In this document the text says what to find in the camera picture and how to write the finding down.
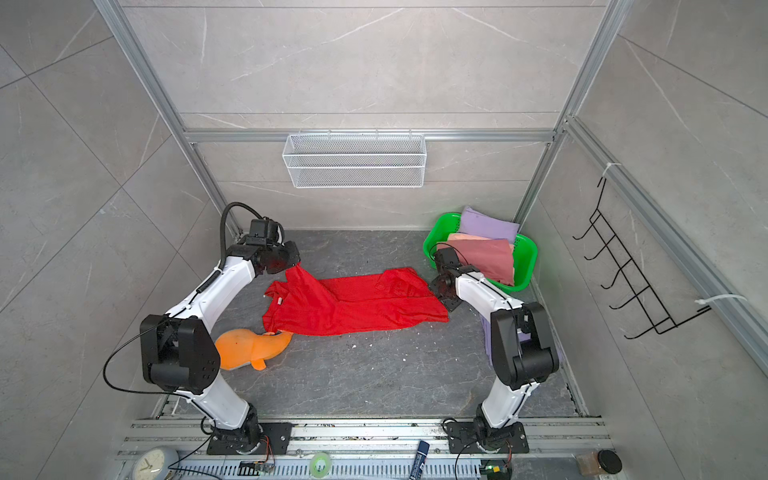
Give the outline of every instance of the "white wire basket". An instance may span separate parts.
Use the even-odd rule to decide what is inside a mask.
[[[296,188],[421,187],[427,147],[419,134],[292,134],[283,160]]]

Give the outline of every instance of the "red cloth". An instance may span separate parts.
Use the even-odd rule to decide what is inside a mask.
[[[413,268],[317,280],[296,265],[286,280],[264,293],[272,297],[263,317],[267,332],[331,336],[448,322],[448,311]]]

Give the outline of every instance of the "clock face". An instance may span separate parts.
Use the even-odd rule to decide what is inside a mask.
[[[133,480],[164,480],[170,473],[169,464],[174,461],[163,449],[152,449],[136,461]]]

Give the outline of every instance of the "cable tie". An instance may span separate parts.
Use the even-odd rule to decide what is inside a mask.
[[[709,302],[713,302],[715,300],[720,300],[723,298],[737,298],[739,300],[744,300],[745,302],[749,302],[749,300],[747,300],[745,296],[736,295],[735,293],[723,293],[722,295],[715,295],[715,296],[711,296],[710,298],[694,300],[694,302],[698,303],[699,305],[707,305]]]
[[[608,169],[613,167],[614,165],[621,165],[621,164],[612,164],[611,162],[606,163],[605,170],[603,170],[602,177],[605,177],[605,174],[608,172]]]

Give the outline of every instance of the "mounting plate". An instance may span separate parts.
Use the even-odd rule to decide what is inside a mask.
[[[445,424],[448,429],[448,433],[451,436],[458,438],[448,439],[448,447],[451,453],[458,455],[464,446],[470,443],[472,436],[475,435],[475,428],[472,422],[449,422]],[[528,447],[528,436],[525,434],[525,427],[520,422],[515,422],[511,425],[512,435],[509,438],[509,445],[511,446],[512,453],[529,453],[531,449]],[[506,449],[502,447],[501,453],[506,453]],[[473,442],[469,447],[464,449],[464,453],[487,453],[483,452],[478,446],[477,442]]]
[[[290,433],[293,429],[293,423],[261,423],[263,430],[262,436],[270,439],[270,446],[274,455],[285,455],[288,452],[288,442],[290,442]],[[216,439],[214,436],[208,442],[208,455],[237,455],[237,450],[243,448],[241,445],[232,445],[230,442]],[[266,442],[260,442],[256,450],[251,455],[265,455]]]

